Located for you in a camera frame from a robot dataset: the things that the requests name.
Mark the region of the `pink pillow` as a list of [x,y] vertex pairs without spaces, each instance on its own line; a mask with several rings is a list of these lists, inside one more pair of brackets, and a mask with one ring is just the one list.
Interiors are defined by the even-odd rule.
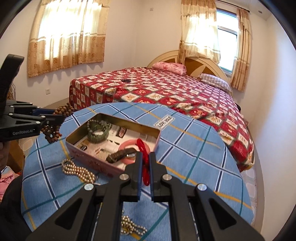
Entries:
[[186,66],[179,63],[156,62],[152,65],[152,69],[168,71],[180,76],[187,74]]

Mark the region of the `red cord pendant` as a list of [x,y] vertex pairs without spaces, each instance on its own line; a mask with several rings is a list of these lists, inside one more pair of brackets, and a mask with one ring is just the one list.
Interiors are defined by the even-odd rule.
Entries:
[[145,143],[142,139],[137,139],[137,146],[139,151],[142,153],[142,180],[145,186],[150,185],[150,176],[149,176],[149,153],[145,148]]

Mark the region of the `pink bangle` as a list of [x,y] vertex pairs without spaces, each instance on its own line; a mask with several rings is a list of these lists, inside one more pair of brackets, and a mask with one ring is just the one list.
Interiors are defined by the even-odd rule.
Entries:
[[[148,146],[144,141],[142,141],[140,138],[138,138],[138,139],[133,139],[133,140],[128,140],[128,141],[126,141],[126,142],[123,142],[123,143],[119,146],[118,150],[119,150],[119,151],[120,151],[120,150],[124,150],[124,149],[126,149],[128,146],[131,146],[131,145],[137,145],[138,143],[141,143],[141,144],[144,146],[144,148],[145,148],[145,150],[146,150],[146,152],[147,152],[148,154],[151,152],[149,146]],[[126,164],[126,165],[129,165],[129,164],[133,164],[133,163],[135,162],[135,160],[132,160],[132,159],[129,159],[128,157],[125,157],[125,158],[123,158],[123,159],[121,160],[121,162],[124,163],[124,164]]]

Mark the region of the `left window curtain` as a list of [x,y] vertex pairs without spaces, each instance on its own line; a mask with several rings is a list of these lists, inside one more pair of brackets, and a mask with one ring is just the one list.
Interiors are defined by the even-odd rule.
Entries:
[[41,1],[29,40],[28,77],[103,62],[109,9],[110,1]]

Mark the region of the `bed with red quilt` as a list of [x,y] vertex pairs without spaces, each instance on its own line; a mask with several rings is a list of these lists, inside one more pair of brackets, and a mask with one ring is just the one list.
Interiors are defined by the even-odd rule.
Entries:
[[73,79],[69,101],[75,110],[112,102],[165,105],[215,128],[239,171],[254,165],[253,140],[231,93],[198,78],[145,67],[102,72]]

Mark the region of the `middle window curtain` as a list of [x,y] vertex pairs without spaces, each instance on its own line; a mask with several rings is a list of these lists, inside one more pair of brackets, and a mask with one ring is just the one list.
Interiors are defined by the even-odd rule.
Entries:
[[218,23],[215,1],[181,1],[181,40],[178,63],[189,57],[206,58],[218,64]]

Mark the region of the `plaid pillow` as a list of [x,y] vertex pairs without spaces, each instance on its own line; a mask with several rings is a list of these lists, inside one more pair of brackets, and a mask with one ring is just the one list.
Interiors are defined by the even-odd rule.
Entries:
[[232,92],[230,85],[223,79],[206,73],[201,73],[198,76],[201,80],[206,81],[207,83],[211,83],[215,86],[220,87],[221,89],[224,89],[227,92]]

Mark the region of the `window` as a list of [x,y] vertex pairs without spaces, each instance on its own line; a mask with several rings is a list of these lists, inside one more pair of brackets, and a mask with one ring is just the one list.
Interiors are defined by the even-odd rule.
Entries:
[[217,9],[219,67],[227,76],[232,75],[234,60],[238,52],[238,18],[234,13]]

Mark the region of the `blue plaid tablecloth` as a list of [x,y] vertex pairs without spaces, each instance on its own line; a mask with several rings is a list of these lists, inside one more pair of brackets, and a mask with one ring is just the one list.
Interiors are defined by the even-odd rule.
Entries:
[[81,187],[76,176],[65,175],[61,163],[70,157],[66,137],[97,113],[158,128],[156,159],[183,183],[206,184],[247,222],[254,214],[236,161],[215,129],[157,104],[106,103],[76,111],[61,126],[62,138],[49,144],[40,135],[30,149],[23,170],[20,208],[35,230]]

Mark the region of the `window curtain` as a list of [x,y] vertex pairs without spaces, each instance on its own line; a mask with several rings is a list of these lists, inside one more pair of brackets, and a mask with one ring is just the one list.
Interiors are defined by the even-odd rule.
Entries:
[[252,51],[251,22],[247,10],[238,8],[236,15],[238,19],[238,52],[234,59],[231,87],[239,92],[245,92]]
[[110,1],[41,1],[29,40],[28,77],[103,62],[109,9]]
[[218,23],[215,1],[181,1],[181,40],[178,63],[189,57],[206,58],[218,64]]

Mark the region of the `wooden headboard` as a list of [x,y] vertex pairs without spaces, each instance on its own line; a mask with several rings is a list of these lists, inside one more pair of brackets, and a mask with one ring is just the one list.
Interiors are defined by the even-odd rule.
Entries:
[[[166,52],[152,60],[147,68],[151,68],[156,62],[177,63],[178,50]],[[185,59],[187,75],[198,77],[201,73],[214,75],[230,84],[230,80],[224,71],[212,60],[206,58],[189,57]]]

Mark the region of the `green jade bangle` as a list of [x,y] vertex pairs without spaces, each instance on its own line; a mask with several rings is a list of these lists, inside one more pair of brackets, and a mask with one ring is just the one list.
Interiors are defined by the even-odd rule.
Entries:
[[100,143],[104,141],[109,135],[109,129],[107,125],[95,124],[88,129],[88,140],[92,143]]

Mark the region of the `right window curtain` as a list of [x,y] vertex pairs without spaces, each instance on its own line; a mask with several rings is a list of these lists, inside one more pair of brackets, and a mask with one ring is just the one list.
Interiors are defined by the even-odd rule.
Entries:
[[238,19],[238,52],[234,59],[231,87],[239,92],[245,92],[252,51],[251,22],[247,10],[238,8],[236,15]]

